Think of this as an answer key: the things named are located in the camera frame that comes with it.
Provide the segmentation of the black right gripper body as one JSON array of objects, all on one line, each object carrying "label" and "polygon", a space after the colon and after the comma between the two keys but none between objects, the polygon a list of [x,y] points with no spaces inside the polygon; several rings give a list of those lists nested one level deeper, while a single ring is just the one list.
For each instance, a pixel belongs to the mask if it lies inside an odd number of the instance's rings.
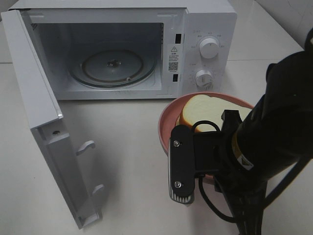
[{"label": "black right gripper body", "polygon": [[239,111],[224,110],[221,119],[221,128],[209,120],[193,125],[196,172],[212,175],[218,192],[265,192],[267,183],[249,176],[232,150],[232,137],[242,123]]}]

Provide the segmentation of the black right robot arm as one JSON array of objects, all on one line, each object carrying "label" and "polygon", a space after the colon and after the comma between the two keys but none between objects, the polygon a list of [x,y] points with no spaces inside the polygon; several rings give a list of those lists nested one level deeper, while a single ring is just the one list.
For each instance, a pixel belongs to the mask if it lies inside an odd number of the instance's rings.
[{"label": "black right robot arm", "polygon": [[193,134],[200,193],[242,235],[261,233],[264,209],[313,158],[313,34],[305,48],[268,66],[266,92],[241,120],[222,114],[223,126]]}]

